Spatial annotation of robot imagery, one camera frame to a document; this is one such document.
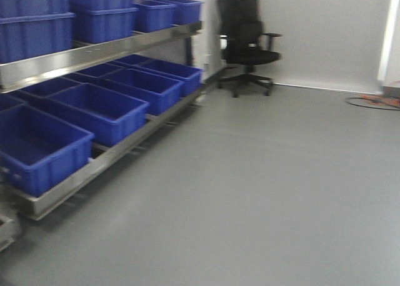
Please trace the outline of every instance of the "office chair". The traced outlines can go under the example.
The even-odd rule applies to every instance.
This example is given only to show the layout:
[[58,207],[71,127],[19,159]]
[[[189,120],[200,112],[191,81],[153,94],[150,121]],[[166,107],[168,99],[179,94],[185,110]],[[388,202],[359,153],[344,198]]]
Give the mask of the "office chair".
[[[244,66],[244,74],[220,79],[218,88],[223,88],[223,82],[236,81],[237,85],[232,90],[233,97],[239,97],[239,88],[242,85],[254,83],[265,88],[264,95],[269,96],[274,87],[274,81],[270,77],[255,76],[255,66],[277,61],[281,58],[280,53],[273,51],[275,37],[282,35],[277,33],[263,33],[263,24],[257,21],[258,15],[253,15],[253,19],[246,20],[243,17],[235,16],[233,13],[240,11],[240,6],[235,4],[234,9],[228,10],[227,0],[217,0],[217,6],[221,17],[221,38],[227,41],[227,46],[222,52],[222,58],[227,64],[239,64]],[[262,50],[259,45],[261,36],[267,36],[266,50]]]

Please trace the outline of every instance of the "chair seat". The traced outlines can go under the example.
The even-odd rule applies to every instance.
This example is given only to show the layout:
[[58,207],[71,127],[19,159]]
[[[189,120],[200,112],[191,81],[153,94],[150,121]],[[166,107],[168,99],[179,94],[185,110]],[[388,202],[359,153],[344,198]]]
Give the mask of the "chair seat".
[[280,53],[264,50],[256,50],[249,54],[230,53],[226,58],[227,63],[241,64],[244,66],[256,66],[260,64],[270,63],[281,58]]

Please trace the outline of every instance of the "gray epoxy floor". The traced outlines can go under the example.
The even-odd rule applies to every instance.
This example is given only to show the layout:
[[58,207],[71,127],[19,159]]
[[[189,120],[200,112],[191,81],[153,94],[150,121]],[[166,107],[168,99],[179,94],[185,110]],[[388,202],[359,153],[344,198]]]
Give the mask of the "gray epoxy floor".
[[214,90],[0,254],[14,286],[398,286],[398,112]]

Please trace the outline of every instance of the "chair base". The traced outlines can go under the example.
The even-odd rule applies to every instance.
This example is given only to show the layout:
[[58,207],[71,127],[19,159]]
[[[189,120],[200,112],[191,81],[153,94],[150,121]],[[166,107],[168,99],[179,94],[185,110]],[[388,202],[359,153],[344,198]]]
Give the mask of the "chair base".
[[246,73],[246,74],[241,74],[241,75],[234,76],[234,77],[220,79],[218,81],[218,85],[217,85],[218,88],[223,88],[222,83],[223,82],[229,82],[229,81],[236,81],[237,82],[237,85],[232,90],[232,96],[233,97],[239,97],[239,91],[238,91],[239,88],[242,85],[246,85],[246,84],[249,84],[249,83],[253,83],[253,84],[256,84],[258,86],[261,86],[261,87],[265,88],[266,89],[265,92],[264,92],[265,96],[269,96],[271,94],[271,89],[274,87],[274,81],[272,80],[272,78],[255,76],[255,75],[251,75],[251,74]]

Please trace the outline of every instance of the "metal shelf rack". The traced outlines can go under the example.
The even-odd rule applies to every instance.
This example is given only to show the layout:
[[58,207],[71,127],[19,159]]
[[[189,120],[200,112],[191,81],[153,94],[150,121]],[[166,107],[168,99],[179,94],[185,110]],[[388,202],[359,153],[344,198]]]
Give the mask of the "metal shelf rack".
[[72,50],[0,64],[0,93],[37,84],[71,72],[119,59],[160,44],[197,34],[201,22],[133,35],[100,44],[82,44]]
[[[197,34],[201,26],[201,22],[195,22],[102,44],[87,46],[78,44],[78,46],[83,47],[9,64],[0,64],[0,93],[10,92],[54,77],[63,76],[70,72],[112,61],[177,39],[191,37]],[[40,197],[32,197],[5,184],[11,202],[19,213],[33,220],[43,219],[120,158],[124,157],[144,139],[156,132],[172,117],[192,104],[201,95],[205,87],[205,85],[201,85],[191,95],[183,97],[177,104],[160,116],[149,116],[147,123],[141,129],[115,146],[110,148],[98,146],[97,148],[102,148],[102,154]]]

